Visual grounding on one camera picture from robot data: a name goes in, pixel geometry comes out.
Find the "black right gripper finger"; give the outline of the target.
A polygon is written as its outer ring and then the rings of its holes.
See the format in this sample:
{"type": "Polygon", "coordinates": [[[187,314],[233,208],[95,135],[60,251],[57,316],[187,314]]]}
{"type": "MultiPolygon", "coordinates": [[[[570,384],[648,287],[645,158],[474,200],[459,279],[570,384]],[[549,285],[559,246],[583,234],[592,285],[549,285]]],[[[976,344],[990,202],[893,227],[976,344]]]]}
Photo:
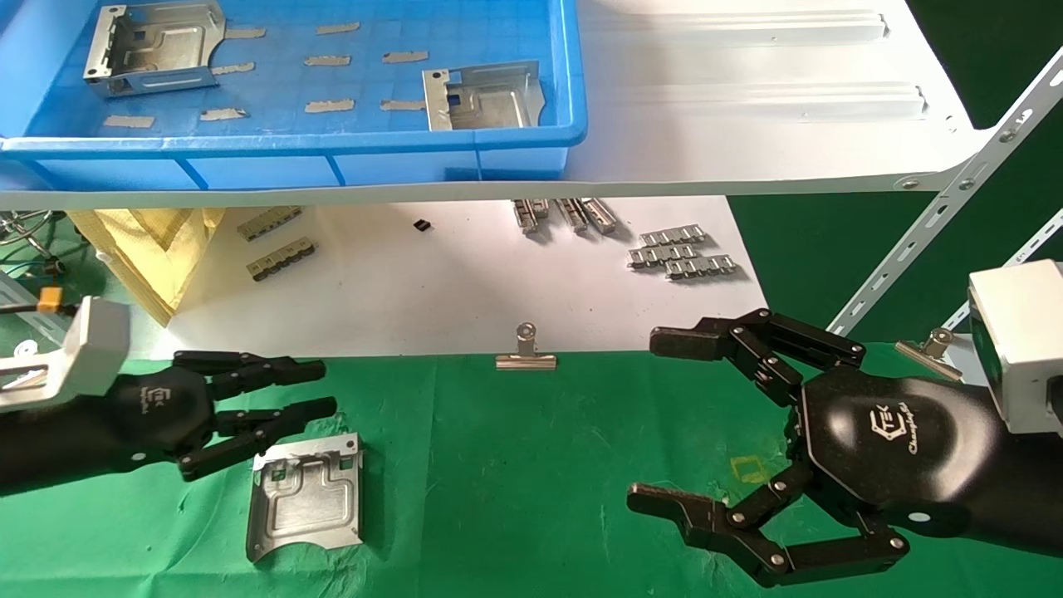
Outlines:
{"type": "Polygon", "coordinates": [[[732,319],[704,317],[693,328],[658,326],[649,332],[649,352],[701,362],[727,360],[778,406],[802,404],[804,378],[786,356],[824,372],[859,368],[865,358],[861,344],[767,309],[732,319]]]}
{"type": "Polygon", "coordinates": [[[807,464],[794,463],[767,484],[729,507],[699,493],[635,483],[627,507],[675,523],[684,545],[728,556],[759,586],[797,586],[885,573],[909,553],[909,544],[885,522],[857,514],[857,537],[805,542],[786,547],[771,541],[762,528],[794,503],[814,481],[807,464]]]}

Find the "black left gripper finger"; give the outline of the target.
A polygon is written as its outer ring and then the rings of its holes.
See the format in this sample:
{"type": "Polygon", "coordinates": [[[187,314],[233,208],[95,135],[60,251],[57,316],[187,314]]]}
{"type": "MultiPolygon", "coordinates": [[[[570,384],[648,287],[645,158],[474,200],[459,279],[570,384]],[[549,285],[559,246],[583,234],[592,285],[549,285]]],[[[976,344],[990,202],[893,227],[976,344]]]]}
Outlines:
{"type": "Polygon", "coordinates": [[[172,364],[208,380],[208,396],[213,401],[274,385],[308,383],[326,375],[322,360],[299,362],[290,356],[261,357],[246,352],[179,351],[172,364]]]}
{"type": "Polygon", "coordinates": [[[202,442],[179,454],[179,472],[184,481],[192,482],[242,464],[281,439],[304,432],[313,421],[330,418],[336,412],[334,397],[296,401],[276,409],[221,411],[213,416],[202,442]]]}

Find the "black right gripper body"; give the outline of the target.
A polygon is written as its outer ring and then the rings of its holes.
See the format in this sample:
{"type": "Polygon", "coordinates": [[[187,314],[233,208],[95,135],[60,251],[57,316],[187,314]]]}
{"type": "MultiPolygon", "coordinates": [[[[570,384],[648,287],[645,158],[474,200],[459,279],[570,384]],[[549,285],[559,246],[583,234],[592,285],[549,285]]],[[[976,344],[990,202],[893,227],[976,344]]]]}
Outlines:
{"type": "Polygon", "coordinates": [[[840,366],[796,411],[807,496],[840,525],[1061,556],[1061,438],[1007,430],[988,387],[840,366]]]}

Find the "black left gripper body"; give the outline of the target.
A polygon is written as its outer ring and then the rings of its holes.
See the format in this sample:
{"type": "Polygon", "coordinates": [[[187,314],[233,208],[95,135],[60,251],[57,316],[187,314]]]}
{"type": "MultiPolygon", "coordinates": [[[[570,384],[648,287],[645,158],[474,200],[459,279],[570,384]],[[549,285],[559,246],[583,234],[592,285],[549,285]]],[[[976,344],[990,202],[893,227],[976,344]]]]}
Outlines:
{"type": "Polygon", "coordinates": [[[4,413],[4,497],[148,464],[205,445],[215,401],[208,379],[183,368],[118,375],[103,396],[4,413]]]}

